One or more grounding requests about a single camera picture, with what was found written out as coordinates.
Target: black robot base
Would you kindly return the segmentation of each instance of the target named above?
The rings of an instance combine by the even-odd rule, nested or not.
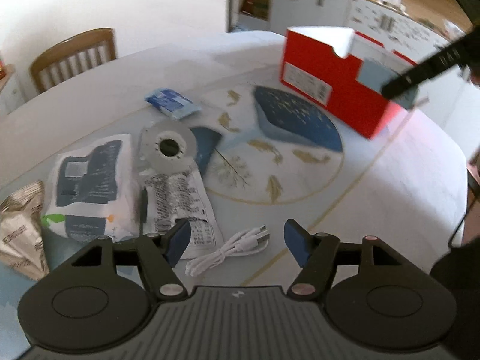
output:
[[[284,237],[302,267],[286,294],[276,286],[199,286],[189,295],[172,271],[190,241],[187,220],[166,235],[97,239],[22,297],[18,318],[32,348],[20,359],[478,356],[458,351],[465,343],[455,328],[478,316],[459,321],[453,293],[377,237],[342,243],[293,220]],[[332,287],[344,265],[358,274]],[[137,266],[143,288],[116,266]]]

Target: product label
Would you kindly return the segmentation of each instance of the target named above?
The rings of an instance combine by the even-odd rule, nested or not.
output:
[[[105,224],[105,218],[65,216],[65,231],[68,237],[79,242],[90,242],[105,235]]]
[[[189,246],[215,246],[212,225],[205,221],[190,221],[191,237]]]
[[[58,174],[57,206],[116,200],[115,170],[121,147],[121,140],[113,140],[95,147],[87,157],[66,157]]]
[[[313,97],[321,104],[328,104],[332,87],[312,74],[286,62],[283,70],[283,80]]]

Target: gold leaf pattern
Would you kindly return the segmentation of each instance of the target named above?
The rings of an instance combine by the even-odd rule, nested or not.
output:
[[[270,199],[272,200],[272,203],[275,203],[278,200],[278,198],[282,195],[283,188],[279,183],[278,179],[274,175],[271,175],[268,178],[266,191],[270,195]]]
[[[328,161],[330,161],[330,157],[328,155],[324,155],[323,158],[319,160],[308,151],[294,149],[292,152],[297,158],[306,164],[326,164]]]
[[[214,163],[213,172],[218,177],[220,183],[228,187],[248,186],[247,180],[251,177],[248,166],[238,156],[226,159],[218,150],[215,151],[220,155],[222,161]]]
[[[222,126],[225,130],[228,130],[229,132],[240,132],[239,128],[230,127],[231,121],[232,119],[230,119],[230,115],[228,112],[222,113],[222,115],[220,115],[220,117],[218,118],[220,126]]]
[[[229,98],[233,100],[233,102],[228,103],[227,106],[231,107],[232,105],[236,105],[240,100],[240,95],[236,91],[228,91]]]
[[[282,154],[280,154],[280,152],[274,145],[259,139],[249,140],[247,144],[249,144],[251,147],[255,147],[255,149],[257,149],[260,152],[270,152],[275,154],[275,157],[273,158],[272,161],[277,165],[282,163],[283,156]]]

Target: circular pad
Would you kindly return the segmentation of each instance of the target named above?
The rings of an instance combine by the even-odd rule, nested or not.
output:
[[[78,353],[116,345],[149,311],[145,291],[133,281],[90,272],[47,276],[22,297],[18,319],[30,343]]]
[[[360,344],[388,351],[438,342],[457,312],[455,299],[429,276],[410,271],[350,277],[327,294],[333,324]]]
[[[370,291],[367,303],[373,311],[386,317],[407,317],[422,307],[422,297],[410,288],[383,286]]]
[[[95,287],[73,287],[60,291],[52,306],[67,318],[88,318],[101,312],[109,303],[108,295]]]

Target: green sticker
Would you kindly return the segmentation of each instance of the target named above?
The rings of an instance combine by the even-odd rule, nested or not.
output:
[[[65,222],[65,215],[63,214],[50,214],[42,216],[42,225],[45,227],[50,227],[50,222],[60,223]]]

